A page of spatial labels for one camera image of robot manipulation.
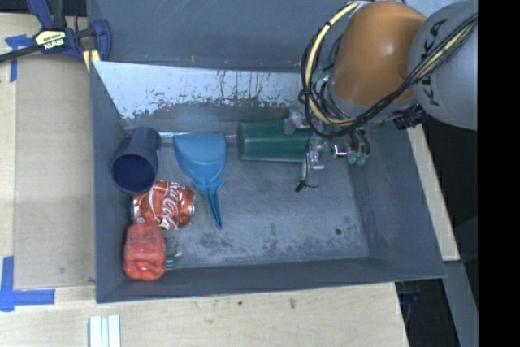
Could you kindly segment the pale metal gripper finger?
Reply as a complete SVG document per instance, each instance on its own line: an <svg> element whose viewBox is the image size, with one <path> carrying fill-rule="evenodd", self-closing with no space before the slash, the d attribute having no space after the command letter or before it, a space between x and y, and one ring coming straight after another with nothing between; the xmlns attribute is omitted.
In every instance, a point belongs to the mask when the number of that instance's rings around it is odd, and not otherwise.
<svg viewBox="0 0 520 347"><path fill-rule="evenodd" d="M308 150L301 165L301 178L299 185L302 188L317 188L319 186L320 172L324 169L320 153L317 150Z"/></svg>
<svg viewBox="0 0 520 347"><path fill-rule="evenodd" d="M284 120L284 134L291 135L297 130L306 129L306 118L300 111L289 111Z"/></svg>

